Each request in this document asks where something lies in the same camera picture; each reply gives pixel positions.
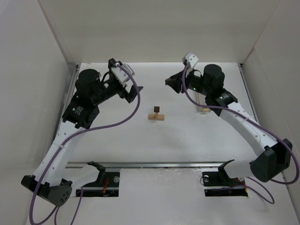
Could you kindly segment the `clear plastic box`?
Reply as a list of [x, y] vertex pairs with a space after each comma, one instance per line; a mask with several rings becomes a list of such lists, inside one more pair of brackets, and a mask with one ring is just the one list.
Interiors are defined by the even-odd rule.
[[206, 107], [205, 96], [204, 95], [196, 92], [195, 93], [195, 99], [196, 99], [197, 104], [204, 105], [204, 107], [197, 106], [197, 111], [198, 112], [210, 112], [211, 111], [211, 109]]

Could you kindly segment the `dark brown wood cube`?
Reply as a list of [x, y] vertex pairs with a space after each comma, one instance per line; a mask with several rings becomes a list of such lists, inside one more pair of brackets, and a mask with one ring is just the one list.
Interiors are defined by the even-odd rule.
[[155, 106], [155, 107], [154, 107], [154, 112], [155, 112], [155, 113], [160, 112], [160, 107], [159, 107], [159, 106]]

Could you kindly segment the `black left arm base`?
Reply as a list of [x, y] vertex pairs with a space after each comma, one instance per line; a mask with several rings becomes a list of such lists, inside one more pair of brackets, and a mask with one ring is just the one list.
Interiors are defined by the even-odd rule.
[[73, 195], [79, 197], [118, 197], [120, 171], [89, 162], [79, 170], [73, 181]]

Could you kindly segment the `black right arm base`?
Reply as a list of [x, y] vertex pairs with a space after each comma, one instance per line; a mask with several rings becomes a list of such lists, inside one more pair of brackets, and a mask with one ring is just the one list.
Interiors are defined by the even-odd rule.
[[202, 184], [206, 197], [248, 197], [244, 178], [230, 178], [225, 172], [225, 166], [233, 160], [227, 161], [213, 169], [202, 172]]

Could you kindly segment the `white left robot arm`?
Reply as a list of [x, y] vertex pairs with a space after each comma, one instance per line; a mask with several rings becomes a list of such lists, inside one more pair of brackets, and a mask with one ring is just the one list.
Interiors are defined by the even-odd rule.
[[85, 69], [75, 82], [75, 93], [66, 107], [58, 132], [45, 158], [32, 175], [25, 175], [21, 184], [33, 192], [33, 198], [40, 197], [55, 207], [61, 207], [76, 191], [86, 184], [103, 184], [105, 167], [88, 162], [74, 175], [65, 175], [76, 145], [84, 134], [100, 127], [92, 127], [99, 115], [99, 105], [118, 95], [128, 103], [140, 100], [141, 86], [133, 79], [132, 68], [115, 59], [109, 59], [108, 71], [101, 75], [95, 69]]

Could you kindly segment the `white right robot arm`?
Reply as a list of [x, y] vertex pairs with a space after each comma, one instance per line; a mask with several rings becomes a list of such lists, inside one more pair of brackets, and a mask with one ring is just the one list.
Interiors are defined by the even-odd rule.
[[204, 95], [206, 107], [231, 125], [255, 154], [250, 161], [235, 162], [231, 159], [225, 162], [219, 167], [222, 173], [229, 178], [251, 176], [268, 182], [273, 181], [294, 161], [296, 175], [289, 183], [295, 183], [300, 169], [291, 142], [263, 128], [244, 110], [237, 98], [224, 88], [225, 74], [220, 66], [208, 64], [200, 76], [196, 76], [195, 71], [187, 64], [183, 71], [167, 78], [165, 84], [176, 93], [187, 94], [188, 90], [193, 90]]

